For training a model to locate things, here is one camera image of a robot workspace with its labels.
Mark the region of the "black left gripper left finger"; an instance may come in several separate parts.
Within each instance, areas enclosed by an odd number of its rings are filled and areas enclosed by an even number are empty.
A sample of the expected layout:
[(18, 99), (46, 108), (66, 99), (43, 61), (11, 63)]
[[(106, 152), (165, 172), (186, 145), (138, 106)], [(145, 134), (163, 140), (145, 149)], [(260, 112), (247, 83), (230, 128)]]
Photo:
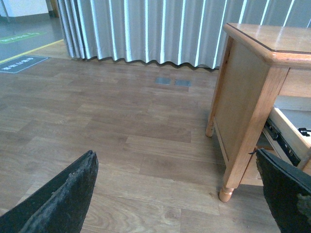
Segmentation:
[(0, 217), (2, 233), (79, 233), (99, 163), (89, 150), (26, 200)]

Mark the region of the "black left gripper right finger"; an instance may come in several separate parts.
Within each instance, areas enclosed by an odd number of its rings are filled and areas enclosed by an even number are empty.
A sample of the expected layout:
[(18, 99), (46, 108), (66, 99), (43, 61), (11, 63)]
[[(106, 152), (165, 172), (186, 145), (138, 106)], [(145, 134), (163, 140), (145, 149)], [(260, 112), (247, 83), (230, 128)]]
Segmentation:
[(282, 233), (311, 231), (311, 176), (265, 149), (256, 150), (263, 193)]

